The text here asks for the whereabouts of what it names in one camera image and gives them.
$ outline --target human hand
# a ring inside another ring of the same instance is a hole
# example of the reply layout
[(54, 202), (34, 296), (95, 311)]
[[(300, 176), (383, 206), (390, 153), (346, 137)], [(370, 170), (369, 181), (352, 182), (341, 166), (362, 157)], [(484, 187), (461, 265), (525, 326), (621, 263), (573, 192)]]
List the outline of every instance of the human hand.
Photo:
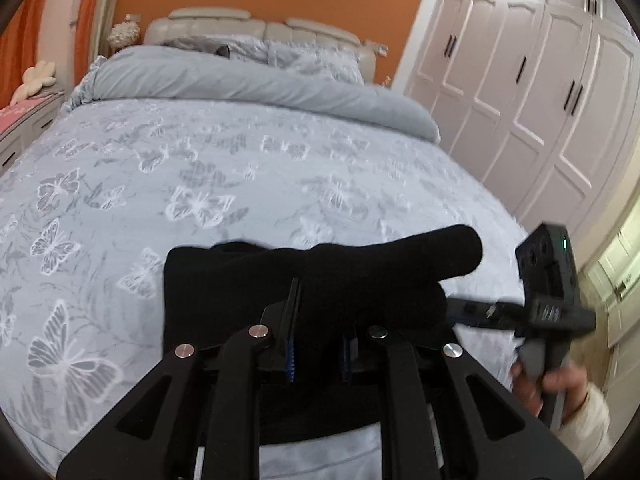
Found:
[(533, 416), (542, 410), (540, 386), (546, 393), (554, 394), (566, 390), (562, 423), (567, 422), (583, 406), (589, 391), (587, 370), (571, 362), (568, 366), (545, 374), (542, 384), (536, 384), (525, 373), (522, 363), (517, 361), (511, 367), (513, 395), (519, 399)]

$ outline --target nightstand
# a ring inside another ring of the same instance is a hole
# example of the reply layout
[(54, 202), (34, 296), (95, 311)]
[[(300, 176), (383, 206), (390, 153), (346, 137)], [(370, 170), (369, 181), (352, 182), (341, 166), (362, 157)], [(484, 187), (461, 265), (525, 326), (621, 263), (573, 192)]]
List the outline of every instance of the nightstand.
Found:
[(65, 95), (57, 92), (0, 110), (0, 176), (53, 124), (64, 99)]

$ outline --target wall outlet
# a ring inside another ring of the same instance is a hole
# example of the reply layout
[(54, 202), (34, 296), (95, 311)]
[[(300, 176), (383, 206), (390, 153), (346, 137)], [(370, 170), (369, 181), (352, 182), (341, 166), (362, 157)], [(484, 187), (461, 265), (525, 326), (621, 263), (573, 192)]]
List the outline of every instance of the wall outlet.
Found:
[(380, 57), (386, 57), (389, 54), (388, 46), (381, 43), (376, 43), (375, 41), (364, 40), (364, 46), (373, 50), (373, 52), (378, 54)]

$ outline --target orange curtain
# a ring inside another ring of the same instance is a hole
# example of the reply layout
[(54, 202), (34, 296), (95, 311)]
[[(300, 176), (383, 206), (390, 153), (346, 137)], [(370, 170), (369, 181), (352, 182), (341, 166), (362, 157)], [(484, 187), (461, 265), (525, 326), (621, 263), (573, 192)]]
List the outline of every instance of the orange curtain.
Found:
[(91, 43), (94, 11), (97, 0), (81, 0), (76, 27), (76, 46), (74, 49), (74, 78), (76, 84), (88, 69), (89, 44)]
[(22, 73), (36, 64), (40, 19), (46, 0), (24, 0), (0, 36), (0, 108), (22, 84)]

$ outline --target sleeve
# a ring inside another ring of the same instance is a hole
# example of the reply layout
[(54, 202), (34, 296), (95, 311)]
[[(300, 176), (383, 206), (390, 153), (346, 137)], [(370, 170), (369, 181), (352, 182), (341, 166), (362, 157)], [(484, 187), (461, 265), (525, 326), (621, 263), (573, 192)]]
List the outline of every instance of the sleeve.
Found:
[(581, 409), (558, 432), (558, 439), (578, 458), (585, 478), (611, 451), (609, 407), (598, 387), (590, 383)]

